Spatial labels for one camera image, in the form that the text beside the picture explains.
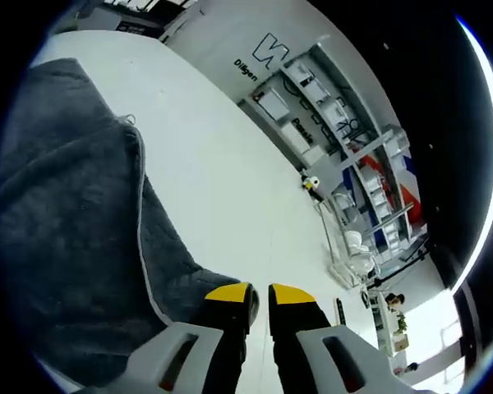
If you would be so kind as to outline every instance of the light strip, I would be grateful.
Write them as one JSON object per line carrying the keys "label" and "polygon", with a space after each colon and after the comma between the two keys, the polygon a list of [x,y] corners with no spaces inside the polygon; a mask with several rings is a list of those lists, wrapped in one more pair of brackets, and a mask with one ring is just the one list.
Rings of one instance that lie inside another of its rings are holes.
{"label": "light strip", "polygon": [[[484,73],[484,78],[486,78],[487,88],[491,98],[491,106],[493,107],[493,70],[491,69],[490,63],[487,60],[486,54],[482,50],[482,47],[478,43],[477,39],[473,36],[473,34],[469,31],[466,25],[462,21],[458,21],[458,23],[462,26],[462,29],[466,36],[469,39],[469,43],[472,45],[475,54],[477,55],[478,61],[480,62],[480,66],[482,68],[482,72]],[[475,249],[471,253],[469,257],[468,263],[464,267],[462,273],[458,277],[457,282],[454,284],[451,292],[454,294],[456,291],[462,286],[463,281],[466,279],[468,274],[471,272],[473,266],[477,262],[478,256],[486,243],[487,235],[490,232],[491,225],[493,224],[493,189],[491,190],[491,199],[490,205],[487,209],[486,220],[484,221],[484,225],[482,226],[482,230],[480,232],[480,236],[478,237],[477,244],[475,245]]]}

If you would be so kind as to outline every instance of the quilted gray blanket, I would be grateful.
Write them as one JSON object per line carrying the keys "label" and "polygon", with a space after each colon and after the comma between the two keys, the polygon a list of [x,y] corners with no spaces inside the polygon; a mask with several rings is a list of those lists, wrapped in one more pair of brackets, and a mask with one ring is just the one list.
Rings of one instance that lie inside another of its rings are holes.
{"label": "quilted gray blanket", "polygon": [[0,278],[26,345],[83,385],[237,282],[194,262],[144,164],[76,60],[28,71],[0,147]]}

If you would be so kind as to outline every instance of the logo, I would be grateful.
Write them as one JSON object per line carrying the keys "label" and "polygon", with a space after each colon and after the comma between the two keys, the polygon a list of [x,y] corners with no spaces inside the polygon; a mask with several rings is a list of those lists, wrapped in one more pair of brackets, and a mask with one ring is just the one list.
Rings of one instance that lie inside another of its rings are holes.
{"label": "logo", "polygon": [[237,59],[233,64],[241,70],[244,76],[248,76],[251,80],[257,80],[257,76],[255,76],[254,73],[248,69],[248,66],[243,63],[241,59]]}
{"label": "logo", "polygon": [[312,135],[307,133],[306,130],[303,128],[302,123],[299,121],[299,117],[295,117],[294,119],[292,119],[291,123],[294,125],[294,127],[296,127],[296,130],[299,132],[299,134],[302,135],[306,142],[309,143],[309,145],[312,145],[312,143],[314,143]]}
{"label": "logo", "polygon": [[268,33],[254,49],[252,56],[258,62],[264,63],[265,68],[269,70],[272,59],[275,58],[275,62],[281,62],[288,55],[288,52],[286,45],[278,44],[278,39],[273,34]]}

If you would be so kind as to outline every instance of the white wall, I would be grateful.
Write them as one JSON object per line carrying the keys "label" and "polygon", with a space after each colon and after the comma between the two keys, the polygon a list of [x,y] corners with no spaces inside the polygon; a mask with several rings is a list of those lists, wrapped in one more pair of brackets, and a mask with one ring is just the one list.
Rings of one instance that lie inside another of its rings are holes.
{"label": "white wall", "polygon": [[432,390],[440,394],[456,394],[464,383],[465,359],[462,357],[430,378],[413,385],[417,390]]}
{"label": "white wall", "polygon": [[[328,50],[350,84],[358,83],[367,104],[378,112],[379,123],[398,124],[398,118],[370,67],[348,39],[306,0],[209,0],[204,16],[190,21],[168,41],[168,46],[201,71],[228,97],[237,102],[284,62],[306,52],[329,37]],[[270,50],[270,45],[284,47]],[[253,55],[272,57],[259,62]],[[234,66],[241,59],[257,80]]]}
{"label": "white wall", "polygon": [[409,347],[405,350],[408,364],[421,363],[438,355],[462,336],[453,295],[449,290],[407,312],[405,323],[409,337]]}
{"label": "white wall", "polygon": [[411,386],[425,382],[462,358],[460,340],[457,340],[451,346],[445,347],[441,352],[419,363],[418,369],[403,375],[402,380]]}
{"label": "white wall", "polygon": [[384,282],[378,290],[384,296],[389,293],[404,294],[405,303],[400,309],[406,313],[441,293],[444,284],[431,257],[427,255],[422,261]]}

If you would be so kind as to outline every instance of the white desk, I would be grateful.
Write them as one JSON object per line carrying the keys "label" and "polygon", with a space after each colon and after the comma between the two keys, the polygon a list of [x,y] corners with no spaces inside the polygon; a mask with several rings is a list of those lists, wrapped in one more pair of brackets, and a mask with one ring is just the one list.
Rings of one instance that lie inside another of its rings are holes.
{"label": "white desk", "polygon": [[116,115],[133,114],[146,173],[202,266],[254,284],[260,311],[247,338],[237,392],[282,392],[268,329],[267,286],[298,286],[332,321],[376,345],[358,291],[325,271],[328,246],[300,176],[265,134],[200,72],[159,41],[112,31],[57,35],[34,64],[75,57]]}

